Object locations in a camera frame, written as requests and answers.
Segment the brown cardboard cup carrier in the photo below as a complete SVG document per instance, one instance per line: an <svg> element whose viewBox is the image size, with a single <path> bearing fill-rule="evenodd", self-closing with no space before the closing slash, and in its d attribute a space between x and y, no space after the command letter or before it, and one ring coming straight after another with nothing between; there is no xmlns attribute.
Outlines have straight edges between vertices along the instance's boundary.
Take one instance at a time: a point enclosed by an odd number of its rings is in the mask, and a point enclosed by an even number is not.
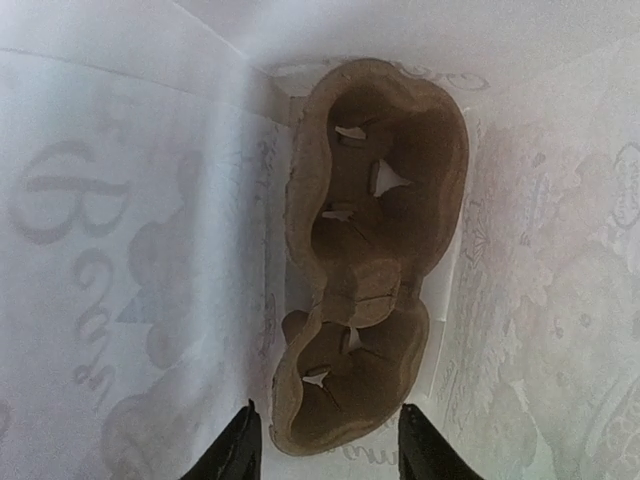
<svg viewBox="0 0 640 480"><path fill-rule="evenodd" d="M345 63L307 97L284 223L312 305L282 323L270 427L280 451L342 446L405 401L429 336L422 283L453 238L468 164L453 98L389 62Z"/></svg>

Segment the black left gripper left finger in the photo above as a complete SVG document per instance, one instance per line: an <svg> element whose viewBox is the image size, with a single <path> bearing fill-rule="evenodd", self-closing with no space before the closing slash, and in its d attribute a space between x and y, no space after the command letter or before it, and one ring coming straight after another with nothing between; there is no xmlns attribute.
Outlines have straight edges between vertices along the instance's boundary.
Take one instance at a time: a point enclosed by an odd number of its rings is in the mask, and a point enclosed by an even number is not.
<svg viewBox="0 0 640 480"><path fill-rule="evenodd" d="M182 480L260 480L261 460L261 417L249 399Z"/></svg>

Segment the white paper takeout bag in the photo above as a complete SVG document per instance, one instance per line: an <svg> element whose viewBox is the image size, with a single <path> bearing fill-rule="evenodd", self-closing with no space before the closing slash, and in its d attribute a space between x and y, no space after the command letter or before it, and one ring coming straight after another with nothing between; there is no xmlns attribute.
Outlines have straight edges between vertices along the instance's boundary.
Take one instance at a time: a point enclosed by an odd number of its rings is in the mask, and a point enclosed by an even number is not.
<svg viewBox="0 0 640 480"><path fill-rule="evenodd" d="M379 58L458 104L409 395L488 479L639 475L635 1L5 1L1 475L177 479L306 309L297 101Z"/></svg>

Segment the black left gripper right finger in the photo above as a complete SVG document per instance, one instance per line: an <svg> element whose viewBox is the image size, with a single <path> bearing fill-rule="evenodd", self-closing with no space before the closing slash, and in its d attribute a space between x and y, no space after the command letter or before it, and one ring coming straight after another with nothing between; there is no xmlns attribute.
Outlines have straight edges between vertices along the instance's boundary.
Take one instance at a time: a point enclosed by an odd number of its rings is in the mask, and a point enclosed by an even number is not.
<svg viewBox="0 0 640 480"><path fill-rule="evenodd" d="M398 422L398 469L402 480L480 480L425 414L407 403Z"/></svg>

